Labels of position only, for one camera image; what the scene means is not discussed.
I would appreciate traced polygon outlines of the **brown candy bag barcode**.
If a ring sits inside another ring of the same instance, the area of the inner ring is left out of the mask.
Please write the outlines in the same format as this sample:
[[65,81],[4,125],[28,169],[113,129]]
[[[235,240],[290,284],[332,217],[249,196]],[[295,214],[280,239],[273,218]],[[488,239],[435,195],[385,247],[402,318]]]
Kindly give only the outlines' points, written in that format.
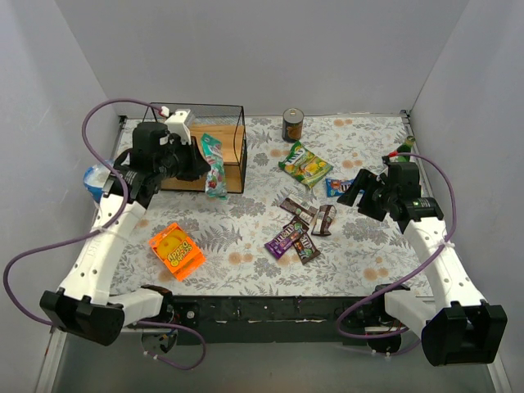
[[314,220],[314,225],[311,234],[319,237],[327,237],[331,235],[330,227],[337,214],[337,209],[334,205],[322,205],[318,209],[318,213]]

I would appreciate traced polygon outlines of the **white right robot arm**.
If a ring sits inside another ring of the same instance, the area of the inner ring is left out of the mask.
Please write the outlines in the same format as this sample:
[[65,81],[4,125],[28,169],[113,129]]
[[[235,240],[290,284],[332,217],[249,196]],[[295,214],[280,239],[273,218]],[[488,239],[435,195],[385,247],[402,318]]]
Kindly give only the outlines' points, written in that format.
[[369,218],[391,217],[398,224],[421,263],[407,277],[424,273],[433,303],[418,299],[401,278],[352,305],[337,323],[360,306],[371,305],[378,317],[395,319],[413,332],[433,366],[493,363],[508,322],[503,307],[489,304],[472,283],[441,208],[434,198],[422,195],[417,164],[387,161],[386,167],[384,174],[360,170],[337,201],[357,205]]

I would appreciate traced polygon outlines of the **purple M&M candy bag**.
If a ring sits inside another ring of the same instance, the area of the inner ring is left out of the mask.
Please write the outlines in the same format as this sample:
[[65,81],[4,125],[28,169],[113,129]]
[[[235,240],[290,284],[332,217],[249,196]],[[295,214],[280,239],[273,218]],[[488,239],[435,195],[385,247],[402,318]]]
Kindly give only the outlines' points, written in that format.
[[277,260],[280,259],[294,242],[299,240],[309,230],[309,226],[295,217],[284,225],[282,231],[271,241],[264,244],[264,248]]

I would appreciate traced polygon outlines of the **teal red candy bag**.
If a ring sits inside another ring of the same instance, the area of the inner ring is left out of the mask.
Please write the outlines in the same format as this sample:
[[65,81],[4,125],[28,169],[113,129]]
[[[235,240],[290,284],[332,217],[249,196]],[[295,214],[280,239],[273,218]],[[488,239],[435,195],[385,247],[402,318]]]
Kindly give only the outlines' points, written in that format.
[[201,147],[210,170],[206,175],[206,195],[219,199],[227,198],[227,187],[225,180],[224,158],[222,142],[204,133],[201,137]]

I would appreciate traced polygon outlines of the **green yellow candy bag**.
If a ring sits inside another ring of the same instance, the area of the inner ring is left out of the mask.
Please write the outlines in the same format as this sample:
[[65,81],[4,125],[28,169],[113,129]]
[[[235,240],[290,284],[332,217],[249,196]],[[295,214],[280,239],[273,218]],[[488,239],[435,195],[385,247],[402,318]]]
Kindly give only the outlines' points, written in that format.
[[331,164],[307,149],[300,141],[292,145],[287,157],[278,163],[278,167],[308,188],[314,187],[333,169]]

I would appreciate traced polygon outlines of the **brown M&M candy bag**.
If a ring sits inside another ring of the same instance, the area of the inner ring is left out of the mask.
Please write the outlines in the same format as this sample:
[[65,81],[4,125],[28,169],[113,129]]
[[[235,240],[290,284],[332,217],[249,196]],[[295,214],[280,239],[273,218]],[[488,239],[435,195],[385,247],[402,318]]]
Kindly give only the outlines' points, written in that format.
[[308,233],[304,233],[294,241],[293,246],[302,264],[308,264],[321,255],[321,251],[313,243]]

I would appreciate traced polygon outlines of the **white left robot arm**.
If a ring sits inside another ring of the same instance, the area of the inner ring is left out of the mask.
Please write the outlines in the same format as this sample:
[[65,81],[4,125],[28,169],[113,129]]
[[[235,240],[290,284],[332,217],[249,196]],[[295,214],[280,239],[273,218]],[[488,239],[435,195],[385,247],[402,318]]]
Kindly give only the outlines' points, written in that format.
[[111,176],[100,200],[98,230],[88,239],[69,274],[56,291],[45,291],[39,305],[52,325],[63,332],[108,346],[122,328],[142,319],[166,322],[173,312],[171,291],[144,285],[128,294],[111,296],[110,287],[129,236],[146,213],[166,178],[195,181],[210,167],[197,145],[169,131],[160,122],[142,122],[133,131],[132,146],[114,168],[125,184]]

